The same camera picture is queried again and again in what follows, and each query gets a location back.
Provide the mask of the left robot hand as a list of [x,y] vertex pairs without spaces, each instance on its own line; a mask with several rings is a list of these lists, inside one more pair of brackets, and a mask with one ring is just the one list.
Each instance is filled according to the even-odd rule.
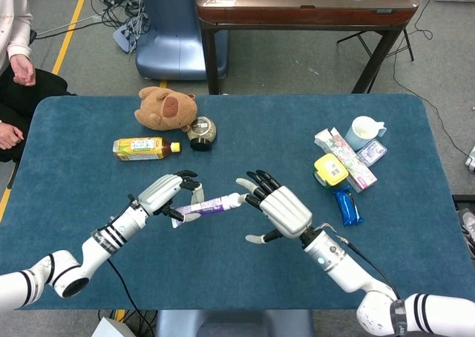
[[202,188],[198,181],[193,180],[197,174],[183,170],[175,174],[165,174],[138,196],[138,203],[149,215],[163,214],[181,222],[191,222],[198,219],[201,213],[182,214],[171,207],[174,196],[181,190],[199,192]]

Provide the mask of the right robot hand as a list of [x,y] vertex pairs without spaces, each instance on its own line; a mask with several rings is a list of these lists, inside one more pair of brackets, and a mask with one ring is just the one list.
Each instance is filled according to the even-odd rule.
[[266,244],[274,239],[299,238],[312,225],[312,212],[286,186],[263,170],[246,173],[253,182],[239,177],[235,182],[249,191],[243,201],[261,211],[275,229],[264,235],[247,235],[253,244]]

